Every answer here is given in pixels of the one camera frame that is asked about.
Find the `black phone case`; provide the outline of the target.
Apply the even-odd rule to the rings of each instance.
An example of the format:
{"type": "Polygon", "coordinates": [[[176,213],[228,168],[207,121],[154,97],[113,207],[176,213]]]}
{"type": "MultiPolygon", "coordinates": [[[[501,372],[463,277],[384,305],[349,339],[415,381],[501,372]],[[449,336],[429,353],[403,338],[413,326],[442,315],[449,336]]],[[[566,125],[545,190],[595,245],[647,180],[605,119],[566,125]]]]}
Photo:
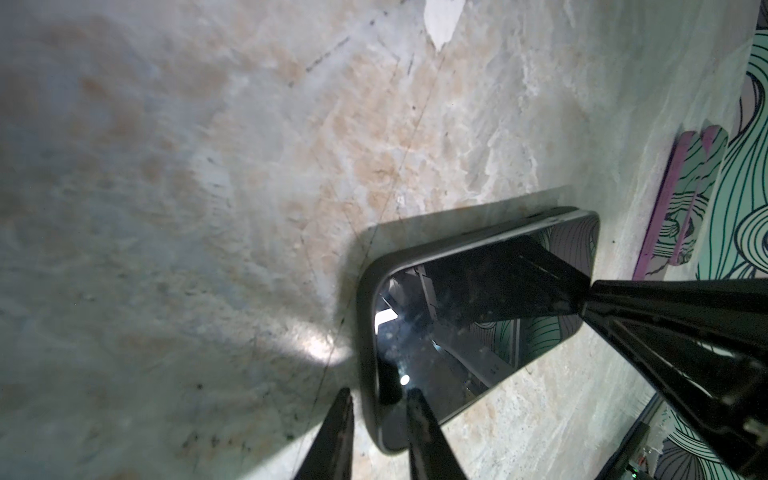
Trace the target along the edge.
{"type": "Polygon", "coordinates": [[[445,423],[581,327],[600,220],[557,207],[390,253],[356,294],[366,428],[389,455],[408,446],[417,389],[445,423]]]}

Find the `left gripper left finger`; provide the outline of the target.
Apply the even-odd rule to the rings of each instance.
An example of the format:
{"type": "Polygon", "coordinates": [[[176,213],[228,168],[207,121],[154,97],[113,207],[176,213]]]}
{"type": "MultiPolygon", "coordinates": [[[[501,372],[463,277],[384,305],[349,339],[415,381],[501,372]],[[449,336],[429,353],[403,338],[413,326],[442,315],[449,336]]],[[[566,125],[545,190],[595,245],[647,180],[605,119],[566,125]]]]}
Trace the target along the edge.
{"type": "Polygon", "coordinates": [[[337,393],[312,446],[294,478],[342,479],[352,477],[354,403],[351,390],[337,393]]]}

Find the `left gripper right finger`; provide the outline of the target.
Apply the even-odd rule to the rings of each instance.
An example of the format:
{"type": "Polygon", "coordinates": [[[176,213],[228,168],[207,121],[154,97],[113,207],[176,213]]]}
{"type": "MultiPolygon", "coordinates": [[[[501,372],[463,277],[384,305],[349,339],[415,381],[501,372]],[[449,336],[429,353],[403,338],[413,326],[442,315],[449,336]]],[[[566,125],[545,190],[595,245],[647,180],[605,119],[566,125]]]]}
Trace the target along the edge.
{"type": "Polygon", "coordinates": [[[466,480],[467,476],[420,389],[407,392],[406,418],[410,478],[466,480]]]}

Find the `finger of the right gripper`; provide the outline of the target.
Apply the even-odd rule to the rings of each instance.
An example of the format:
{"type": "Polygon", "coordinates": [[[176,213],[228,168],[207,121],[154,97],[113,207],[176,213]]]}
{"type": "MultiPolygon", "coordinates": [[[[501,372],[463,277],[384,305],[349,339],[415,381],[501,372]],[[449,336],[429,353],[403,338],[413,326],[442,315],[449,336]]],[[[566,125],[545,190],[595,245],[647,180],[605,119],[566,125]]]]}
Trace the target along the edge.
{"type": "Polygon", "coordinates": [[[743,477],[767,474],[767,281],[597,281],[580,316],[743,477]]]}

